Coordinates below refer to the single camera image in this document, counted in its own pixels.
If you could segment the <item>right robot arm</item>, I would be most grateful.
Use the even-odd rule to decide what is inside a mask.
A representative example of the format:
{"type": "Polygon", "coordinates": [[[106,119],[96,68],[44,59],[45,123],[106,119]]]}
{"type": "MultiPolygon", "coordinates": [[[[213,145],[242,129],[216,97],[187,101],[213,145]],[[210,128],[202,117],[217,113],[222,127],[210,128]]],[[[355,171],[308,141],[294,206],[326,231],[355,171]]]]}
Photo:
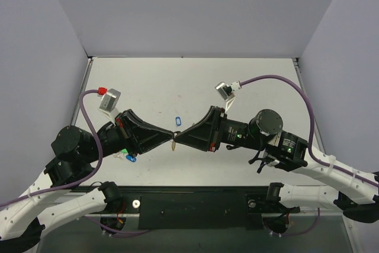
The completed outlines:
{"type": "Polygon", "coordinates": [[[228,150],[252,149],[248,162],[310,177],[318,186],[272,182],[263,205],[272,211],[312,207],[339,210],[347,218],[361,222],[378,221],[378,173],[351,168],[332,155],[282,129],[282,118],[270,109],[261,110],[250,122],[228,119],[224,109],[210,107],[201,121],[179,132],[174,142],[204,152],[215,152],[221,144],[228,150]]]}

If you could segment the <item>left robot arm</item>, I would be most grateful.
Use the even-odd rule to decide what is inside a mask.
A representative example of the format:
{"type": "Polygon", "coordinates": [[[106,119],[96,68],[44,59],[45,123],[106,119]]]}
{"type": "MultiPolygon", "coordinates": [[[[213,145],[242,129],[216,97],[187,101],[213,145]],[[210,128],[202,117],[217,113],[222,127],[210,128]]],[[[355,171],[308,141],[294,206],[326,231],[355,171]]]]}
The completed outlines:
{"type": "Polygon", "coordinates": [[[116,116],[97,132],[76,126],[64,127],[52,143],[55,157],[19,198],[1,205],[1,252],[25,252],[42,236],[86,214],[124,207],[121,191],[114,182],[101,185],[84,196],[53,205],[88,177],[104,157],[125,149],[135,157],[174,138],[174,133],[144,122],[132,110],[116,116]]]}

